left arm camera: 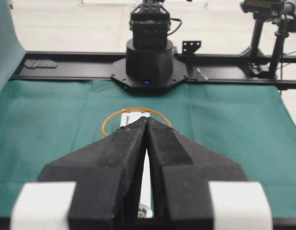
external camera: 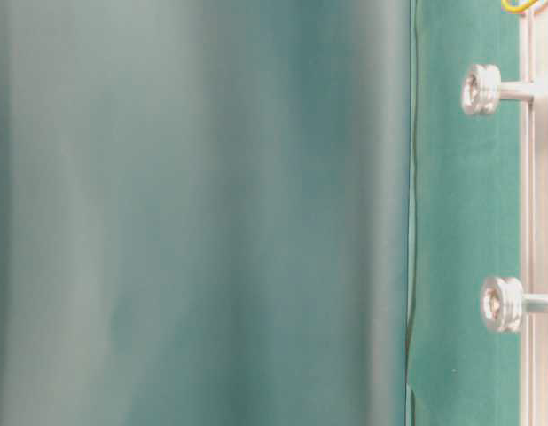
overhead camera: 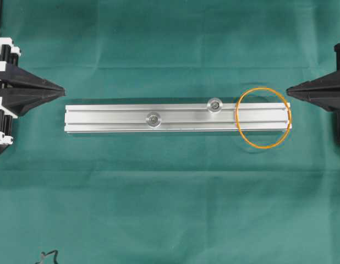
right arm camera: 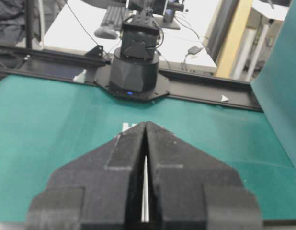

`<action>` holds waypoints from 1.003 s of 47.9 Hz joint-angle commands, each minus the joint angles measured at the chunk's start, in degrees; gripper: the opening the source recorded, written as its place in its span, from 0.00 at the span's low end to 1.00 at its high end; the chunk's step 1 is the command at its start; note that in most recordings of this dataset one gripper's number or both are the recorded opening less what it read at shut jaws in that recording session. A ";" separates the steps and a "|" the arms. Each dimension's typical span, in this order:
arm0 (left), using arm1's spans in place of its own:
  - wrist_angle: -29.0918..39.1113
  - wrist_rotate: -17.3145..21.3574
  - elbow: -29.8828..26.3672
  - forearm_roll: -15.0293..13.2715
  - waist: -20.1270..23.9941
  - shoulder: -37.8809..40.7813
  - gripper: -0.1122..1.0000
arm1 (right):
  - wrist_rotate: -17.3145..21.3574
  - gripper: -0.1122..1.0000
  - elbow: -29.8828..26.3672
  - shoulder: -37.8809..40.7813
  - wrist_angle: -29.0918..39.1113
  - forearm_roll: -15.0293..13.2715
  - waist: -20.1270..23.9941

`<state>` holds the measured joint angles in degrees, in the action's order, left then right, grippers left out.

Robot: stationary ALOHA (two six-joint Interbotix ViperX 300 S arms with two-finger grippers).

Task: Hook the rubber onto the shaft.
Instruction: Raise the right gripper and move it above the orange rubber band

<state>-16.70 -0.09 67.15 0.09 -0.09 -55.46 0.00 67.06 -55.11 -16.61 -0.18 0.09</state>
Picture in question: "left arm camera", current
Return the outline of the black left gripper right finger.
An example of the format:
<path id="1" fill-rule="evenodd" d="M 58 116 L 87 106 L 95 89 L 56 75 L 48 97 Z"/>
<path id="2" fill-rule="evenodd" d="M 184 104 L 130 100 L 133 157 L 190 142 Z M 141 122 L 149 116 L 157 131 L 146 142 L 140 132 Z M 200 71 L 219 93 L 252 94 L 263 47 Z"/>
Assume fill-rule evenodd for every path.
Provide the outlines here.
<path id="1" fill-rule="evenodd" d="M 234 160 L 148 118 L 154 210 L 165 219 L 212 219 L 209 181 L 248 181 Z"/>

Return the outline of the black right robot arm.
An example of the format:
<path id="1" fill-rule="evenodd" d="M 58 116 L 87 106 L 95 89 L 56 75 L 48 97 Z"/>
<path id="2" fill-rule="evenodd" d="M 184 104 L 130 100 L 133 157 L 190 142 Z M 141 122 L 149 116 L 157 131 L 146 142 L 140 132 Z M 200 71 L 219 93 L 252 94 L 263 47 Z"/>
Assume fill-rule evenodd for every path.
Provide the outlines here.
<path id="1" fill-rule="evenodd" d="M 185 82 L 186 64 L 174 57 L 170 13 L 161 0 L 144 0 L 130 13 L 132 39 L 125 58 L 115 61 L 111 79 L 125 90 L 161 93 Z"/>

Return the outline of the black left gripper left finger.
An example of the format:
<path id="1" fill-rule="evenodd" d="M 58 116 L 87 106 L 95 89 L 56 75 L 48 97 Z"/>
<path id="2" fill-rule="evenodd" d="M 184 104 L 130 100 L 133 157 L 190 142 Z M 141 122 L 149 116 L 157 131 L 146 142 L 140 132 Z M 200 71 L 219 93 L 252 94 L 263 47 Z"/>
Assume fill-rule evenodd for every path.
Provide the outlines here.
<path id="1" fill-rule="evenodd" d="M 116 230 L 137 219 L 147 118 L 47 164 L 40 182 L 75 181 L 72 230 Z"/>

